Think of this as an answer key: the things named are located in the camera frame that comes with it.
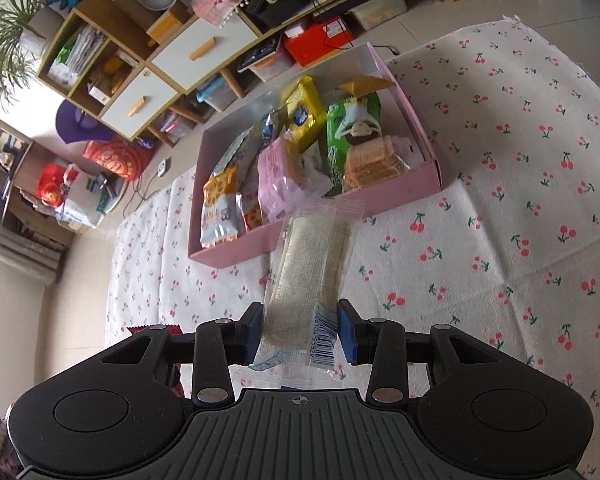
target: yellow snack package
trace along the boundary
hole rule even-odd
[[[205,201],[200,222],[200,245],[205,249],[238,237],[235,171],[234,166],[212,176],[202,188]]]
[[[311,76],[306,75],[299,81],[286,100],[286,111],[285,138],[302,153],[315,142],[327,121],[327,112]]]

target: pink cardboard box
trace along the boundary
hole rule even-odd
[[[362,44],[308,67],[302,72],[287,75],[280,83],[276,82],[273,88],[263,94],[257,96],[250,94],[241,107],[205,130],[200,144],[193,189],[189,227],[189,258],[211,267],[223,268],[261,254],[270,253],[275,249],[282,228],[282,220],[248,231],[232,242],[203,249],[200,245],[202,188],[209,179],[214,166],[235,137],[272,109],[279,108],[300,77],[312,76],[318,92],[323,95],[332,92],[338,85],[350,81],[359,74],[376,75],[395,83],[395,86],[388,91],[391,92],[391,96],[395,99],[397,107],[406,120],[424,162],[402,176],[363,189],[349,191],[340,197],[363,200],[366,217],[442,190],[440,165],[410,102],[376,50],[369,43]],[[404,228],[408,228],[407,222],[405,222]]]

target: barcode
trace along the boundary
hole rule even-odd
[[[324,311],[324,306],[317,303],[315,307],[309,364],[318,368],[331,369],[335,366],[333,347],[338,338],[338,327],[320,312]]]

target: red bag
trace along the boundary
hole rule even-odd
[[[77,176],[77,171],[68,171],[68,168],[50,162],[42,170],[38,180],[36,194],[45,205],[59,208],[69,191],[69,184]]]

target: purple cap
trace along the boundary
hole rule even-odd
[[[116,137],[111,128],[67,100],[62,101],[56,112],[56,131],[65,144],[84,140],[107,142]]]

